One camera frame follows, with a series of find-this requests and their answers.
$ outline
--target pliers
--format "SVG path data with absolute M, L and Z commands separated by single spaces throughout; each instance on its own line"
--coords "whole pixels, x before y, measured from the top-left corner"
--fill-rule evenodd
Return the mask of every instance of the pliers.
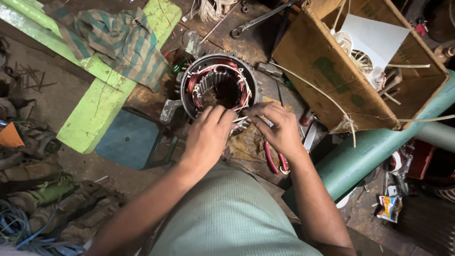
M 265 151 L 265 156 L 267 157 L 267 162 L 269 163 L 270 167 L 272 167 L 273 172 L 275 174 L 280 174 L 280 172 L 278 171 L 278 168 L 273 163 L 272 156 L 270 155 L 270 143 L 265 138 L 264 138 L 264 151 Z M 286 172 L 288 170 L 286 158 L 281 153 L 278 153 L 278 157 L 280 158 L 282 170 L 284 170 L 284 172 Z

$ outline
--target hand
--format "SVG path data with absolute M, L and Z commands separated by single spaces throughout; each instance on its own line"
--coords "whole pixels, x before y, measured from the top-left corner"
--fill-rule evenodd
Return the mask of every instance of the hand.
M 190 128 L 181 162 L 205 175 L 223 153 L 236 116 L 221 105 L 207 107 Z
M 293 113 L 286 111 L 274 102 L 265 102 L 254 105 L 244 111 L 252 123 L 259 129 L 272 147 L 283 154 L 290 162 L 301 160 L 301 154 L 308 154 L 302 145 L 297 130 L 297 119 Z M 265 116 L 273 123 L 270 127 L 260 116 Z

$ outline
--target metal bracket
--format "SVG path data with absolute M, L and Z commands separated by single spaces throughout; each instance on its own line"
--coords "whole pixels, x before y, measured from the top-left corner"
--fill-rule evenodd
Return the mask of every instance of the metal bracket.
M 183 106 L 182 100 L 166 100 L 163 111 L 161 111 L 160 122 L 169 124 L 174 117 L 175 110 L 181 106 Z

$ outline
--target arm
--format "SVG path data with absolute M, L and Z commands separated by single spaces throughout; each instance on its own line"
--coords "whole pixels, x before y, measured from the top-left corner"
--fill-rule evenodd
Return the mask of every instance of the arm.
M 325 256 L 354 256 L 346 226 L 301 143 L 295 115 L 273 102 L 257 104 L 246 114 L 290 164 L 303 232 Z M 261 116 L 273 126 L 269 127 Z
M 192 125 L 181 160 L 152 188 L 128 203 L 94 239 L 86 256 L 109 255 L 146 232 L 212 168 L 220 158 L 236 114 L 208 107 Z

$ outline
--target wrench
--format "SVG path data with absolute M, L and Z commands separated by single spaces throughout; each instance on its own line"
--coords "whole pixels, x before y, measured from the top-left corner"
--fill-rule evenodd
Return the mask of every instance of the wrench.
M 280 7 L 274 9 L 273 11 L 269 12 L 269 13 L 266 13 L 264 15 L 262 15 L 261 17 L 259 18 L 256 18 L 248 23 L 245 23 L 241 26 L 239 26 L 238 28 L 234 29 L 231 31 L 231 36 L 232 38 L 234 39 L 237 39 L 238 37 L 240 37 L 240 35 L 242 34 L 242 32 L 244 30 L 246 30 L 247 28 L 253 26 L 253 25 L 256 25 L 257 23 L 263 21 L 263 20 L 266 20 L 270 17 L 272 17 L 273 15 L 281 12 L 282 10 L 284 10 L 286 7 L 288 6 L 292 6 L 293 4 L 295 4 L 298 0 L 290 0 L 289 2 L 287 3 L 284 3 L 283 5 L 281 5 Z

